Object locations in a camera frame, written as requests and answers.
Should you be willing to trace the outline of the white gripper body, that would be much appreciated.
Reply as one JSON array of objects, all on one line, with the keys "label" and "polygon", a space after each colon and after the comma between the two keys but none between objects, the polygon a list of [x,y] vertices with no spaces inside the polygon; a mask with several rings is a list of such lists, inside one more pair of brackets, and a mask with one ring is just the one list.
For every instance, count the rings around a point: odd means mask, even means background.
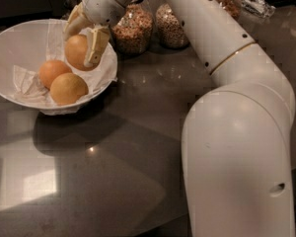
[{"label": "white gripper body", "polygon": [[115,26],[124,15],[124,8],[115,0],[82,0],[86,17],[94,24]]}]

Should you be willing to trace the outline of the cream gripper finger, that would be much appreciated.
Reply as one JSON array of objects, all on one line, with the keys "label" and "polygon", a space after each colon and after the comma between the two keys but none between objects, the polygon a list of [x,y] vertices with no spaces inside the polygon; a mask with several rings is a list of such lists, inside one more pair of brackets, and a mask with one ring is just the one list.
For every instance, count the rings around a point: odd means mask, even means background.
[{"label": "cream gripper finger", "polygon": [[84,66],[88,68],[97,67],[100,64],[111,35],[108,27],[95,26],[87,30],[87,52]]},{"label": "cream gripper finger", "polygon": [[82,30],[91,27],[93,23],[87,18],[83,4],[76,5],[71,11],[67,23],[63,30],[63,37],[68,40],[72,36],[78,35]]}]

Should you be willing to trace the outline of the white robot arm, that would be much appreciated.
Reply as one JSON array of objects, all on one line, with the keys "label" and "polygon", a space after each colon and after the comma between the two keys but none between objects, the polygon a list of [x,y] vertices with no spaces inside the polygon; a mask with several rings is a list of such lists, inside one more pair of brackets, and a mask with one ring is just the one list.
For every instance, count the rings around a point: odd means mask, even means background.
[{"label": "white robot arm", "polygon": [[[132,0],[82,0],[64,33],[115,25]],[[295,237],[291,84],[215,0],[166,0],[215,90],[197,100],[182,132],[193,237]]]}]

